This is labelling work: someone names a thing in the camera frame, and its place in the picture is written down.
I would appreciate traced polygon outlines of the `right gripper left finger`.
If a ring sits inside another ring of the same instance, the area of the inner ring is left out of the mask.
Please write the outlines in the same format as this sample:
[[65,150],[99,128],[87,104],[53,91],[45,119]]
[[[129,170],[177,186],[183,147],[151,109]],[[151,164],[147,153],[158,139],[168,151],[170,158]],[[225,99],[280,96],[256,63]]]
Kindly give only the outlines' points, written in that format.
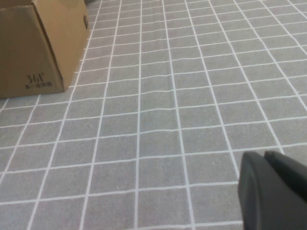
[[306,209],[264,208],[264,155],[246,151],[242,155],[238,198],[246,230],[305,230]]

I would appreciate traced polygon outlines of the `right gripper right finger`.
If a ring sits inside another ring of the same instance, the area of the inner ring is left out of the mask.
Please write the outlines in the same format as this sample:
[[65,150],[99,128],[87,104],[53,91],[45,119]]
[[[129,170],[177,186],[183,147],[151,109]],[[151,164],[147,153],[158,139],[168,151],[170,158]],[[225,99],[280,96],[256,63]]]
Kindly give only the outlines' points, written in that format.
[[264,163],[264,208],[306,209],[307,167],[272,150]]

